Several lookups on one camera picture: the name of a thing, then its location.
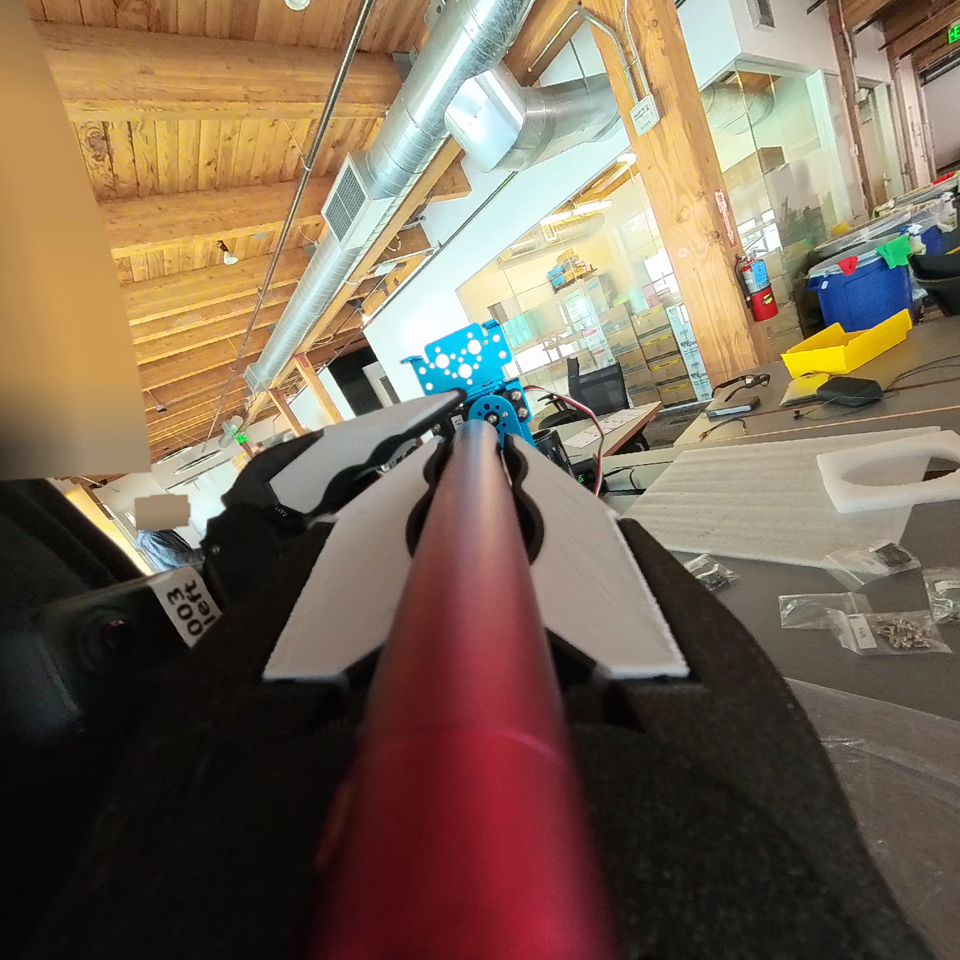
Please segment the red electric screwdriver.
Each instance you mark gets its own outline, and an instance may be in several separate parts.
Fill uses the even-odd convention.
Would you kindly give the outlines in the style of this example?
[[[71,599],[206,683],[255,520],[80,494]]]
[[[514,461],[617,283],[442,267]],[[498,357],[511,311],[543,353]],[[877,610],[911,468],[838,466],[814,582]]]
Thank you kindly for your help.
[[[452,442],[300,958],[619,958],[498,435]]]

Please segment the black patterned cylinder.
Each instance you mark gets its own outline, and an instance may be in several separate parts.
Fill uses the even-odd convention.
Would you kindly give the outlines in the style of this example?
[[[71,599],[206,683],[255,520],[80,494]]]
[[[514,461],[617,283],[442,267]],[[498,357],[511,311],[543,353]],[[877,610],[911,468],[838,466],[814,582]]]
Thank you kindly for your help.
[[[556,429],[545,428],[534,431],[533,441],[536,449],[556,467],[575,476],[570,456]]]

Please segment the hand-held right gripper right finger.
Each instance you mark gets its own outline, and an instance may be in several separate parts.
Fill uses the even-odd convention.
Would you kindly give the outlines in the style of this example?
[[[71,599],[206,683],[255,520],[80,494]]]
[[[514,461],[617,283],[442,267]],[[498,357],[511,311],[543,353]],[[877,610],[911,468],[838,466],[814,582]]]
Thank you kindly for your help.
[[[618,514],[525,440],[506,438],[503,453],[534,518],[531,573],[544,627],[606,680],[689,678]]]

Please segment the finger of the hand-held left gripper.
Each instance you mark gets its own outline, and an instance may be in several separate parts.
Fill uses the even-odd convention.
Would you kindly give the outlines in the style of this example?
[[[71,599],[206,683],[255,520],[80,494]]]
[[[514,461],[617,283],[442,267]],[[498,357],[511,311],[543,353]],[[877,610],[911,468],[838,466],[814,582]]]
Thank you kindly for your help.
[[[275,496],[339,496],[343,486],[387,464],[466,399],[447,390],[362,414],[325,428],[305,451],[269,480]]]

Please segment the black office chair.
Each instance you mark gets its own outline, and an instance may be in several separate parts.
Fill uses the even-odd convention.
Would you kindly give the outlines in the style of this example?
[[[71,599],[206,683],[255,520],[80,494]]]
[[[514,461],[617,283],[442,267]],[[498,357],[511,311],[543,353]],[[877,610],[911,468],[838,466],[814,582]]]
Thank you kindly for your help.
[[[566,364],[566,396],[569,399],[559,401],[562,408],[580,416],[582,412],[572,405],[572,402],[577,402],[591,410],[598,419],[630,408],[622,367],[618,362],[585,372],[581,371],[576,356],[568,357]]]

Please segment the black waste bin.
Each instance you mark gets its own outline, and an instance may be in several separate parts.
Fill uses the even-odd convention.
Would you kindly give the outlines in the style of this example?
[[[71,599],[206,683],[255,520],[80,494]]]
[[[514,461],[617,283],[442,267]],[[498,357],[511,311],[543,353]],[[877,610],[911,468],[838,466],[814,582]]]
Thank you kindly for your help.
[[[911,269],[918,286],[944,316],[959,316],[959,250],[940,255],[915,254]]]

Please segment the red fire extinguisher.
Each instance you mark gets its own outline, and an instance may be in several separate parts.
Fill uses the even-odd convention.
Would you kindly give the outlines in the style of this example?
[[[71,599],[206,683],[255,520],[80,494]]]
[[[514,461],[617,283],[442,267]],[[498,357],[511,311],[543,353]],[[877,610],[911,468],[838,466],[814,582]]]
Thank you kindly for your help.
[[[752,253],[740,254],[736,259],[736,274],[752,318],[757,323],[765,323],[777,317],[779,305],[764,259]]]

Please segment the silver air duct with grille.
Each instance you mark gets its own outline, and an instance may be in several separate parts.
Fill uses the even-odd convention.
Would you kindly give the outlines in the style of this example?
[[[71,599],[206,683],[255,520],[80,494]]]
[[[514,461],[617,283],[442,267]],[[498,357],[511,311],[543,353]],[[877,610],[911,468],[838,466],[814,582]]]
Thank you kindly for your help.
[[[444,2],[378,134],[342,163],[326,223],[259,358],[245,371],[266,390],[399,210],[449,138],[482,172],[522,171],[619,121],[605,73],[523,87],[503,62],[531,2]]]

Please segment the grey trash bin with liner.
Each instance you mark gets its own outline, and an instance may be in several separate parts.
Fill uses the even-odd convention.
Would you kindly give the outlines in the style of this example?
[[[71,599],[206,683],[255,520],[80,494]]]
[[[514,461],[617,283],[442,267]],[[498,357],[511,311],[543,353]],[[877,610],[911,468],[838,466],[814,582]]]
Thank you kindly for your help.
[[[929,227],[920,231],[921,224],[907,224],[896,227],[893,231],[879,234],[877,236],[853,236],[852,238],[840,238],[835,243],[824,244],[816,247],[810,254],[812,263],[820,263],[835,258],[846,258],[850,255],[858,257],[874,251],[877,247],[895,240],[901,235],[917,236],[928,254],[939,256],[954,253],[959,247],[958,229],[943,230],[939,224],[930,223]]]

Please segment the yellow plastic bin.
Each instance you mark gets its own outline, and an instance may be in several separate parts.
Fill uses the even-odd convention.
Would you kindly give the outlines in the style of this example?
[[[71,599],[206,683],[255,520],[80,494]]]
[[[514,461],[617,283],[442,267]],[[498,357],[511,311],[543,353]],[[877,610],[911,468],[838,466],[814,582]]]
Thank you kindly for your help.
[[[791,378],[846,376],[906,341],[913,329],[909,309],[876,326],[849,333],[839,323],[803,340],[781,354]]]

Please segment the white foam block with hole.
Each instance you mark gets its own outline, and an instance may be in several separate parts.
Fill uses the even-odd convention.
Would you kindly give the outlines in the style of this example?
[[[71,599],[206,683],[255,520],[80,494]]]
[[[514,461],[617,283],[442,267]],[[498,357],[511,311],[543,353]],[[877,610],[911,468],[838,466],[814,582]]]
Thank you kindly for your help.
[[[824,490],[840,514],[911,509],[959,499],[958,470],[931,480],[919,479],[899,485],[866,486],[850,480],[850,476],[861,468],[885,466],[904,459],[919,459],[923,470],[931,459],[958,465],[958,434],[939,431],[824,452],[817,456],[817,464]]]

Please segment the white foam sheet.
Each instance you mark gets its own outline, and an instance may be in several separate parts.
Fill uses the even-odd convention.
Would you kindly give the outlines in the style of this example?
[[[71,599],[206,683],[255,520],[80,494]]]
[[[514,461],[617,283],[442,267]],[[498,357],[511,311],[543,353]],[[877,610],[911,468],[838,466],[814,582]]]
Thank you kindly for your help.
[[[817,567],[839,549],[899,542],[911,513],[838,512],[818,456],[938,431],[926,426],[685,452],[625,517],[671,551]]]

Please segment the blue toy robot arm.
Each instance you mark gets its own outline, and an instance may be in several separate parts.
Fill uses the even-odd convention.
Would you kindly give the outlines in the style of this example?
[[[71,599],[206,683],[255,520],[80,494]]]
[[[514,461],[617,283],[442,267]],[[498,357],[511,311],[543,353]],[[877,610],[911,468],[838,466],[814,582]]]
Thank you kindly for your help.
[[[510,375],[513,354],[499,321],[473,322],[426,344],[421,355],[403,360],[426,394],[460,390],[463,399],[433,427],[445,440],[468,421],[486,422],[500,439],[513,436],[531,447],[531,410],[522,384]]]

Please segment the pale yellow pouch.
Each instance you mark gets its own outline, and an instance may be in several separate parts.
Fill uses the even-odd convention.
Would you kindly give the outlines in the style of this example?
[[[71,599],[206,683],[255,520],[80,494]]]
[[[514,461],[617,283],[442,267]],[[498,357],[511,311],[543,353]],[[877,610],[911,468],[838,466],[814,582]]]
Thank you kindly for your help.
[[[806,403],[816,402],[819,399],[818,391],[824,387],[831,378],[832,375],[829,373],[815,371],[792,379],[779,402],[779,406],[781,408],[792,408]]]

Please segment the metal ceiling pipe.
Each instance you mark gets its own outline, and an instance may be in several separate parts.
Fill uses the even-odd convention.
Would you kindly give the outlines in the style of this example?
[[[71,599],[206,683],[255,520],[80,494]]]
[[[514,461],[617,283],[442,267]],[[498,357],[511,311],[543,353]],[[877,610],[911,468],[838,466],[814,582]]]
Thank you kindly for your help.
[[[271,289],[271,284],[274,278],[274,274],[278,268],[282,253],[286,246],[286,242],[289,238],[289,235],[292,232],[294,223],[297,219],[299,207],[304,198],[304,194],[306,193],[306,187],[309,184],[309,180],[313,172],[313,168],[316,162],[318,152],[321,148],[323,139],[330,126],[330,122],[333,117],[335,108],[338,105],[342,89],[349,76],[351,67],[354,63],[354,58],[358,52],[363,35],[366,31],[368,22],[372,16],[372,13],[376,5],[377,5],[376,1],[363,1],[359,6],[357,17],[354,22],[352,31],[349,35],[349,39],[346,44],[345,51],[342,54],[342,59],[340,61],[340,64],[331,81],[331,85],[328,90],[328,94],[318,120],[318,127],[316,130],[316,133],[314,135],[313,140],[309,144],[309,149],[306,151],[306,154],[301,157],[303,170],[302,170],[300,179],[297,182],[297,185],[294,189],[294,195],[291,200],[289,209],[287,211],[285,220],[283,222],[282,229],[275,246],[275,250],[270,255],[270,261],[267,266],[267,269],[263,278],[263,282],[257,288],[257,298],[253,306],[253,309],[250,313],[250,317],[246,325],[246,329],[244,331],[243,337],[237,348],[234,361],[230,364],[229,373],[226,377],[226,380],[222,388],[222,392],[218,399],[218,404],[216,407],[215,414],[213,415],[213,420],[211,421],[211,426],[208,431],[208,436],[212,435],[213,427],[216,426],[217,419],[219,418],[222,410],[224,409],[227,394],[238,373],[238,366],[239,366],[240,360],[242,359],[244,351],[253,335],[255,324],[258,319],[259,313],[262,310],[264,301],[266,299],[266,295],[269,293]]]

